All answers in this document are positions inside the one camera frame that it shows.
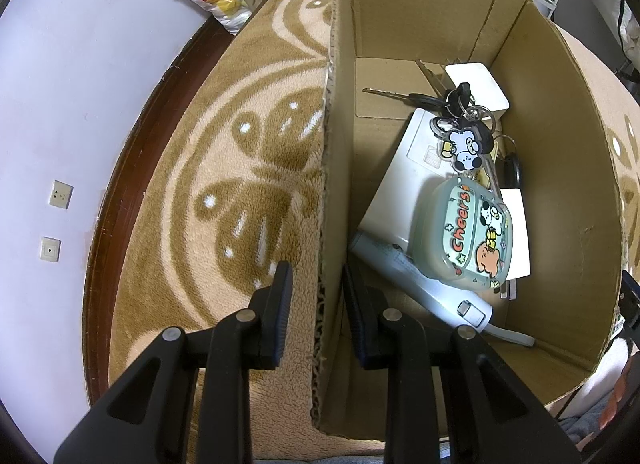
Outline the white square box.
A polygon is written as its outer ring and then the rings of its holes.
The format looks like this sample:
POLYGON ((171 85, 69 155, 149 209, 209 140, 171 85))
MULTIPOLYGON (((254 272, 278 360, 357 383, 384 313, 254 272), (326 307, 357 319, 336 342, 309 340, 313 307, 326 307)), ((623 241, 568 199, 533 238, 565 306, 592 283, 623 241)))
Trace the white square box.
POLYGON ((503 117, 503 114, 510 109, 506 94, 484 63, 447 64, 444 66, 444 71, 454 86, 468 83, 475 103, 484 106, 495 117, 503 117))

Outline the wall socket lower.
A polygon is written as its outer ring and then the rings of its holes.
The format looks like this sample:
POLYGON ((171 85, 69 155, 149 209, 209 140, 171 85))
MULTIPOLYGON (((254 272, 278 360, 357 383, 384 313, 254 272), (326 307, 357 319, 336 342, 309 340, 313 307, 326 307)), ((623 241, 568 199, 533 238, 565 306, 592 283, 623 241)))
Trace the wall socket lower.
POLYGON ((39 258, 44 262, 58 262, 62 242, 59 239, 43 236, 40 240, 39 258))

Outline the white charger block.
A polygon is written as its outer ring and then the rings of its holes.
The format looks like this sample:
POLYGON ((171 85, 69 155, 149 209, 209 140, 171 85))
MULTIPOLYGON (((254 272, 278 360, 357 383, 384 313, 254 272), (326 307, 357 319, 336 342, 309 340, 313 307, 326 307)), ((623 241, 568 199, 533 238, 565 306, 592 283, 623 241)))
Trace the white charger block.
POLYGON ((512 219, 513 248, 511 265, 506 283, 500 288, 502 299, 516 299, 516 280, 530 275, 529 242, 524 210, 524 202, 520 189, 503 189, 502 197, 512 219))

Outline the cardboard box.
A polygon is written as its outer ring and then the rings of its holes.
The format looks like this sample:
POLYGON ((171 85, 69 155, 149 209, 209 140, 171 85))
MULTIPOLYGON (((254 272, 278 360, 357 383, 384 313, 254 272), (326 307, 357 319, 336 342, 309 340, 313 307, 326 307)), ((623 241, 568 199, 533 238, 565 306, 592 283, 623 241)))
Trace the cardboard box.
POLYGON ((359 116, 357 61, 484 63, 506 93, 523 169, 532 272, 506 325, 533 348, 495 350, 543 403, 597 367, 624 269, 639 267, 639 108, 615 75, 530 0, 333 0, 311 418, 332 436, 382 439, 386 376, 360 368, 340 290, 350 236, 404 123, 359 116))

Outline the wall socket upper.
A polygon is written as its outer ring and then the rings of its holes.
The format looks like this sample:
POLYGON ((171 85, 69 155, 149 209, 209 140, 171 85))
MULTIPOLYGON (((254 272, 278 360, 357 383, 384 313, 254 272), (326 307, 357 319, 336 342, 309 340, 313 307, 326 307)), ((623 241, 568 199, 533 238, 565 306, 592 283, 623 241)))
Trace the wall socket upper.
POLYGON ((70 205, 70 198, 72 197, 73 190, 74 187, 70 184, 54 180, 48 203, 53 207, 67 210, 70 205))

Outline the black key bunch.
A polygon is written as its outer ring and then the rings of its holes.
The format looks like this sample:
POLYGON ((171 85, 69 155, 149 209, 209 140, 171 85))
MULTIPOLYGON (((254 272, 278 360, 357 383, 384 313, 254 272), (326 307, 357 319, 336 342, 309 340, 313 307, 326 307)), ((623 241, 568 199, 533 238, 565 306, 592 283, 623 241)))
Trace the black key bunch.
MULTIPOLYGON (((468 83, 462 83, 457 88, 447 90, 442 97, 428 96, 418 92, 401 94, 397 91, 371 87, 364 87, 362 91, 366 94, 376 94, 402 101, 415 109, 434 111, 435 116, 430 120, 430 129, 439 144, 447 132, 454 129, 472 129, 482 151, 482 166, 474 172, 483 169, 489 180, 489 189, 499 198, 502 197, 498 172, 491 152, 494 150, 497 138, 507 138, 513 146, 516 146, 516 143, 503 132, 496 132, 498 118, 484 106, 475 103, 468 83)), ((458 172, 458 174, 471 175, 472 172, 458 172)))

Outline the white switch panel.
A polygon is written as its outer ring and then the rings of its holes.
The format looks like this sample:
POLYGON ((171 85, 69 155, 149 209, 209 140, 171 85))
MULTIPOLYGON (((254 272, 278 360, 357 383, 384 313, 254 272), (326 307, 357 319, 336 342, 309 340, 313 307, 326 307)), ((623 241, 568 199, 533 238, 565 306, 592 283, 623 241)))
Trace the white switch panel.
POLYGON ((410 252, 416 203, 454 174, 438 154, 440 140, 431 130, 434 114, 416 109, 358 229, 410 252))

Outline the cartoon earbud case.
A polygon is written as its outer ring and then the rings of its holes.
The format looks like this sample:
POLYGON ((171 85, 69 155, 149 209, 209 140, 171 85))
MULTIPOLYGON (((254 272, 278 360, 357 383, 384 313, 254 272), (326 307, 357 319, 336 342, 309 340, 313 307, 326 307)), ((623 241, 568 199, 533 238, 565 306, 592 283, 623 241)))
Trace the cartoon earbud case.
POLYGON ((424 276, 465 291, 498 291, 510 269, 511 214, 476 181, 450 177, 416 203, 410 257, 424 276))

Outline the dog keychain charm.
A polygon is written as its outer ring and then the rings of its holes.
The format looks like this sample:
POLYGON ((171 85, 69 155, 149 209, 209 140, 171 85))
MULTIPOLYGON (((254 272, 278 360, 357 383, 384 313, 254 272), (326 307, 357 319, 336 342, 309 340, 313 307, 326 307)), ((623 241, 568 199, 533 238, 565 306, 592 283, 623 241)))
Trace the dog keychain charm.
POLYGON ((480 143, 470 128, 447 132, 440 143, 439 156, 456 172, 474 172, 482 166, 480 143))

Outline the beige patterned blanket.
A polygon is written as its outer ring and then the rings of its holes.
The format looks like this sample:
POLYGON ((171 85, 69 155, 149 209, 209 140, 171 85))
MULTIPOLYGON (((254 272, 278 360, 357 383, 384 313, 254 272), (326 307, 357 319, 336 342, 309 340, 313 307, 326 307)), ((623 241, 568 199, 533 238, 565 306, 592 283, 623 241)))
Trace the beige patterned blanket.
MULTIPOLYGON (((117 292, 111 378, 164 328, 210 328, 270 284, 278 262, 292 265, 283 362, 250 376, 256 458, 383 450, 384 436, 332 436, 311 418, 332 8, 333 0, 267 0, 233 39, 156 166, 117 292)), ((418 61, 358 60, 357 114, 402 120, 403 132, 409 110, 359 83, 370 75, 424 90, 418 61)))

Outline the wall socket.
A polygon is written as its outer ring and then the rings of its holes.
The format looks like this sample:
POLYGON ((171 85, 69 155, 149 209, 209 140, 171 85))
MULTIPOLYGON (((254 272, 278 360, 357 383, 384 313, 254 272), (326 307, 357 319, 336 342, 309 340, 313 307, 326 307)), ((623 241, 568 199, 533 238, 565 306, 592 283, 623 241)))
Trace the wall socket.
POLYGON ((59 239, 43 236, 40 240, 39 258, 44 262, 58 262, 62 242, 59 239))
POLYGON ((48 203, 53 207, 67 210, 70 205, 70 198, 72 197, 73 190, 74 187, 70 184, 54 180, 48 203))

